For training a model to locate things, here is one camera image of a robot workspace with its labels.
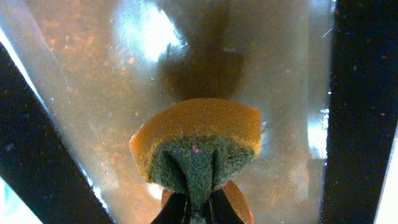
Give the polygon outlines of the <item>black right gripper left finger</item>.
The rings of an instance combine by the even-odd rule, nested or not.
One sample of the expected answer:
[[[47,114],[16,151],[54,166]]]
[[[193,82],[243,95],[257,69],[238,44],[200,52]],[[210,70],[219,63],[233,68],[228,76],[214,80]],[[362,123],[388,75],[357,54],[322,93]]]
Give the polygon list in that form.
[[[161,211],[151,224],[188,224],[188,197],[175,192],[163,192]]]

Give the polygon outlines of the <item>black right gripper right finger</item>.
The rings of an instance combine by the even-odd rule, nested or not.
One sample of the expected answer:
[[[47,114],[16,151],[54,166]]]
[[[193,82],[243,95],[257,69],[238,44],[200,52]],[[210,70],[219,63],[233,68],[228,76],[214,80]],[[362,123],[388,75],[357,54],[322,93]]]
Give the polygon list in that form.
[[[209,197],[208,224],[244,224],[222,189],[216,190]]]

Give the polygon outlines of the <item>green yellow sponge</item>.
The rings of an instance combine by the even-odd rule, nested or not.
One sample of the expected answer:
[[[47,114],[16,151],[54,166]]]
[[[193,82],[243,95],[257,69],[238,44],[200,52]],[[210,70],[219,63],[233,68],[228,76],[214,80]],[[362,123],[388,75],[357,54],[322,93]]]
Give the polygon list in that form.
[[[188,197],[188,223],[208,223],[208,200],[219,189],[252,222],[233,177],[259,154],[259,110],[217,98],[181,101],[143,124],[129,148],[146,182]]]

